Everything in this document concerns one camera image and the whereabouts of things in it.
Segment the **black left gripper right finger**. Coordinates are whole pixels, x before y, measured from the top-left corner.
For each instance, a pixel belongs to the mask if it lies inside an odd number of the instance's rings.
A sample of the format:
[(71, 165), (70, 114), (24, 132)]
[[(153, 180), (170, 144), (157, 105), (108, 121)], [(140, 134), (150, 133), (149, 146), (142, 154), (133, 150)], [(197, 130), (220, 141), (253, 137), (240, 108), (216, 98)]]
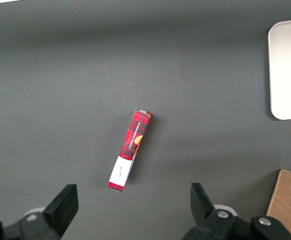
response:
[(196, 226), (184, 240), (291, 240), (291, 233), (273, 217), (255, 216), (246, 222), (227, 209), (217, 209), (200, 183), (191, 184), (190, 208)]

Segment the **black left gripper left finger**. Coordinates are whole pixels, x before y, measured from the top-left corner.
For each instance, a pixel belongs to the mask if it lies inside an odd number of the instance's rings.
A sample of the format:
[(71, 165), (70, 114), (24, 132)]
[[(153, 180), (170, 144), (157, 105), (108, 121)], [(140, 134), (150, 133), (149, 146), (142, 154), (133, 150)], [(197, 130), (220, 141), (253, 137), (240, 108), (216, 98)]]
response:
[(0, 240), (60, 240), (78, 209), (77, 185), (67, 184), (42, 211), (27, 213), (5, 227), (0, 221)]

